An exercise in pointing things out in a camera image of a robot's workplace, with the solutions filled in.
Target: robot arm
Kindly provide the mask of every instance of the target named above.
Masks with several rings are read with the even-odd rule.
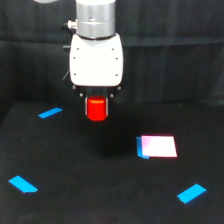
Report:
[[[108,116],[110,98],[123,77],[123,49],[115,33],[116,0],[76,0],[77,19],[62,26],[75,29],[70,47],[70,78],[85,99],[93,121]]]

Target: red object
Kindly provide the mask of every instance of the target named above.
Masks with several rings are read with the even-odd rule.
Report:
[[[92,96],[87,99],[87,117],[92,121],[103,121],[107,117],[106,98]]]

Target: blue tape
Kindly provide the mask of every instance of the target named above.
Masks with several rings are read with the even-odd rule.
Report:
[[[183,193],[177,195],[177,197],[182,202],[187,203],[187,202],[191,201],[192,199],[199,196],[200,194],[202,194],[205,191],[206,191],[205,188],[201,187],[198,184],[195,184],[194,186],[190,187],[189,189],[187,189]]]
[[[144,156],[142,154],[142,138],[141,137],[137,137],[137,152],[138,152],[138,156],[142,157],[143,159],[149,159],[148,156]]]
[[[49,117],[49,116],[51,116],[51,115],[53,115],[53,114],[56,114],[56,113],[58,113],[58,112],[60,112],[60,111],[62,111],[62,109],[56,107],[56,108],[54,108],[54,109],[52,109],[52,110],[49,110],[49,111],[44,112],[44,113],[42,113],[42,114],[39,114],[39,117],[41,117],[41,118],[46,118],[46,117]]]
[[[36,192],[37,188],[26,182],[23,178],[17,176],[9,180],[9,183],[17,187],[23,193]]]

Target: table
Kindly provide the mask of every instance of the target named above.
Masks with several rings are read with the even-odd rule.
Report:
[[[15,102],[0,126],[1,224],[224,223],[224,107],[114,104],[92,122],[60,106]],[[173,135],[178,158],[138,157],[141,135]],[[207,192],[181,202],[196,183]]]

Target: pink paper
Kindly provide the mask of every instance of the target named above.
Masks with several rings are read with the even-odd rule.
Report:
[[[142,154],[149,157],[177,157],[173,136],[142,136]]]

